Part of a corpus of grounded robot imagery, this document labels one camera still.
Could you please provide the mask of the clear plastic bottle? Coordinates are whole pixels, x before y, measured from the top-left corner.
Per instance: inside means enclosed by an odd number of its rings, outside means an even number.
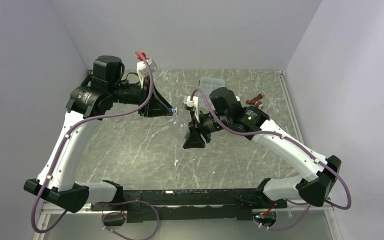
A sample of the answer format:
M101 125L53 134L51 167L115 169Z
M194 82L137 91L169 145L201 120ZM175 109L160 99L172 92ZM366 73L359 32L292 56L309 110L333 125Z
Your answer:
M167 116L166 121L172 136L180 142L184 142L188 138L190 134L189 120L184 119L178 113L174 113L172 116Z

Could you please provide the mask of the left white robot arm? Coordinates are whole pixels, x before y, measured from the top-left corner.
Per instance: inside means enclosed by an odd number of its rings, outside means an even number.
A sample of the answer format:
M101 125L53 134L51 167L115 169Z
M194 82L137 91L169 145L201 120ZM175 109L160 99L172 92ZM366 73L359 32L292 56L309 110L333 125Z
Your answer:
M103 202L111 210L123 205L120 184L109 180L77 182L75 176L90 137L115 103L135 105L136 112L145 118L174 114L156 89L155 61L144 52L137 59L136 83L123 78L125 66L119 57L101 55L94 60L92 70L71 92L57 143L40 174L25 182L26 192L71 213L86 204Z

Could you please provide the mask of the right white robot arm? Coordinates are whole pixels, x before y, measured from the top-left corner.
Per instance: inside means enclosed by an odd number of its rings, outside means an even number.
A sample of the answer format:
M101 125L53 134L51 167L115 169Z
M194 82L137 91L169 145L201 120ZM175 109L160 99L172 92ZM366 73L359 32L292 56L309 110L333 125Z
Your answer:
M202 149L210 143L212 133L226 130L268 148L299 173L295 177L264 179L255 193L260 207L267 208L281 199L302 199L315 207L328 201L339 180L342 161L338 157L326 157L303 145L256 106L242 106L226 87L213 90L209 97L196 96L201 91L197 88L183 99L183 107L191 116L184 149Z

